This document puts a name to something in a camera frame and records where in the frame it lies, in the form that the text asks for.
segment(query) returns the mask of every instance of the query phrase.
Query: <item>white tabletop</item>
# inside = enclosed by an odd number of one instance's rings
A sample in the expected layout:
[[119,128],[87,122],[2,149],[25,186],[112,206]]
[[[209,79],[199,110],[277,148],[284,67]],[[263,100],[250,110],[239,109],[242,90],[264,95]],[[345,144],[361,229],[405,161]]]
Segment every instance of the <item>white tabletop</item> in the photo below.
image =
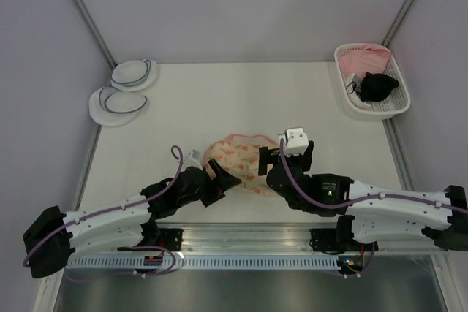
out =
[[[160,77],[142,91],[148,109],[126,126],[103,128],[80,209],[131,197],[173,176],[170,147],[184,153],[232,133],[267,134],[302,126],[315,141],[313,173],[336,173],[400,189],[383,124],[356,121],[337,105],[334,65],[315,63],[162,64]],[[194,202],[166,222],[247,223],[330,221],[291,210],[280,196],[242,190],[204,208]]]

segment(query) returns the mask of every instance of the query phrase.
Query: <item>white wall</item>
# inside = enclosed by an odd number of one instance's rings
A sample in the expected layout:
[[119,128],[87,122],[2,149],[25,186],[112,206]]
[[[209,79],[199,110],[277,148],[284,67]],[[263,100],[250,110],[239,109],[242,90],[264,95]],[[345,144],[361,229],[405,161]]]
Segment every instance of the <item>white wall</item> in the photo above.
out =
[[84,0],[117,62],[323,61],[381,42],[403,0]]
[[0,23],[0,305],[31,311],[22,235],[43,209],[70,209],[94,130],[87,98],[109,69],[70,0],[1,0]]
[[[391,50],[412,107],[397,118],[415,186],[468,190],[468,0],[417,0]],[[453,253],[468,295],[468,254]]]

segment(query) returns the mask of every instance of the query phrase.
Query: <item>patterned cloth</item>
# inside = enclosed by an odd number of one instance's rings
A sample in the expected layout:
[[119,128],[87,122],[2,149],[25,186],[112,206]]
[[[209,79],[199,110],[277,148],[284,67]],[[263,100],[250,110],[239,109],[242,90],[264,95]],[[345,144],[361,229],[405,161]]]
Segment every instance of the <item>patterned cloth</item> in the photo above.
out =
[[242,185],[239,186],[243,186],[247,191],[274,195],[275,192],[266,184],[266,176],[258,175],[258,149],[263,146],[278,148],[278,145],[266,136],[249,137],[231,134],[226,140],[215,142],[210,146],[205,152],[202,165],[208,174],[214,177],[213,170],[208,166],[208,160],[215,159],[231,175],[241,179]]

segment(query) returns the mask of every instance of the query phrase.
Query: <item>black cloth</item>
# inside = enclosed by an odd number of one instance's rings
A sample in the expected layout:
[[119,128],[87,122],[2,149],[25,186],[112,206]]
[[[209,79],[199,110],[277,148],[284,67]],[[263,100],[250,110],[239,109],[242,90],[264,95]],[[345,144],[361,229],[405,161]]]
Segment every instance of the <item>black cloth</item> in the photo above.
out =
[[383,73],[366,73],[361,82],[359,97],[363,102],[381,102],[387,99],[393,89],[400,85],[399,81]]

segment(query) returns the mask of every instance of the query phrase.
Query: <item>metal frame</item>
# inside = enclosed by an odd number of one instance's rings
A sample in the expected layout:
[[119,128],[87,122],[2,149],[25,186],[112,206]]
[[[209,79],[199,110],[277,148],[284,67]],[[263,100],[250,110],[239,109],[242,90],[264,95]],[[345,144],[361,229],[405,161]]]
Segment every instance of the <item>metal frame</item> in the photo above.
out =
[[109,48],[105,44],[104,38],[102,38],[102,35],[100,34],[99,29],[97,28],[96,23],[91,17],[91,14],[89,13],[85,3],[83,2],[83,0],[72,0],[72,3],[75,5],[78,14],[83,19],[86,28],[89,30],[89,33],[93,37],[93,40],[99,48],[102,56],[104,56],[104,59],[109,65],[110,69],[114,69],[114,67],[116,67],[116,61],[113,59],[112,54],[110,53]]
[[396,14],[395,19],[393,20],[392,25],[388,29],[387,34],[385,35],[382,45],[384,47],[388,47],[395,37],[396,32],[400,28],[401,23],[403,22],[404,18],[406,17],[408,11],[411,9],[412,5],[414,4],[415,0],[404,0],[403,4],[400,7],[400,10]]
[[[87,29],[96,42],[101,54],[111,69],[116,66],[99,29],[83,0],[72,0],[73,4],[83,19]],[[415,0],[404,0],[397,16],[389,28],[382,45],[389,46],[395,37],[402,21],[413,6]],[[393,160],[399,174],[401,185],[404,189],[414,190],[414,183],[410,173],[407,157],[405,156],[403,143],[398,133],[394,119],[383,122],[387,134]],[[74,209],[80,206],[81,198],[86,187],[86,181],[91,169],[94,152],[97,147],[101,128],[97,127],[88,152],[87,162],[80,175],[80,185],[75,195]],[[188,254],[204,255],[210,253],[225,252],[228,254],[246,253],[259,255],[274,253],[277,255],[304,255],[309,251],[309,229],[311,227],[329,227],[331,224],[239,224],[233,227],[229,224],[161,224],[161,227],[178,227],[184,229],[184,244],[182,251]],[[450,312],[468,311],[463,305],[462,294],[457,290],[457,284],[453,280],[450,271],[448,254],[424,242],[383,243],[376,255],[417,255],[431,254],[434,271],[441,288],[442,296]],[[59,293],[63,271],[42,279],[34,312],[53,311],[56,298]]]

